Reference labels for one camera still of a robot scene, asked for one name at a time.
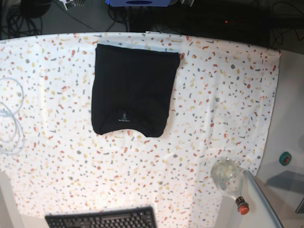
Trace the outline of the black computer keyboard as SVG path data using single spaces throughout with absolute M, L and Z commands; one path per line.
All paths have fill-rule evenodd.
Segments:
M 47 215 L 50 228 L 155 228 L 152 207 L 122 209 L 98 213 Z

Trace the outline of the black t-shirt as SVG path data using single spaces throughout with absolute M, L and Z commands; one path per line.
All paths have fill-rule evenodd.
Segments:
M 179 65 L 177 52 L 97 45 L 91 105 L 94 132 L 131 129 L 160 137 Z

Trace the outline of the green tape roll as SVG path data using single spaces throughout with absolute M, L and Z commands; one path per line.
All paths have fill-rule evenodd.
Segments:
M 287 166 L 292 159 L 292 156 L 289 152 L 283 152 L 279 157 L 279 162 L 282 166 Z

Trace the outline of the clear bottle with orange cap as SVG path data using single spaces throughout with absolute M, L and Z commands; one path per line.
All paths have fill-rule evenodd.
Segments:
M 220 157 L 213 164 L 210 174 L 222 195 L 234 200 L 239 214 L 247 214 L 250 209 L 242 195 L 243 173 L 237 163 L 229 158 Z

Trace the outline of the silver metal bar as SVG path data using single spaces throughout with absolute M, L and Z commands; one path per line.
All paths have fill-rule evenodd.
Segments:
M 246 179 L 247 201 L 250 205 L 249 217 L 253 228 L 283 228 L 283 225 L 257 184 L 250 171 L 243 172 Z

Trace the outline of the terrazzo patterned tablecloth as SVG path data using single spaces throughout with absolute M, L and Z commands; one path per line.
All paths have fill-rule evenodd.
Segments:
M 164 133 L 94 133 L 98 44 L 178 52 Z M 156 32 L 80 33 L 0 43 L 0 171 L 21 214 L 152 205 L 160 228 L 215 225 L 218 157 L 256 173 L 275 102 L 281 52 Z

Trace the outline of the blue box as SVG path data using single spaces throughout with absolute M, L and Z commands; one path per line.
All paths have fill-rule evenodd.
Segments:
M 106 0 L 105 2 L 112 7 L 167 7 L 171 0 Z

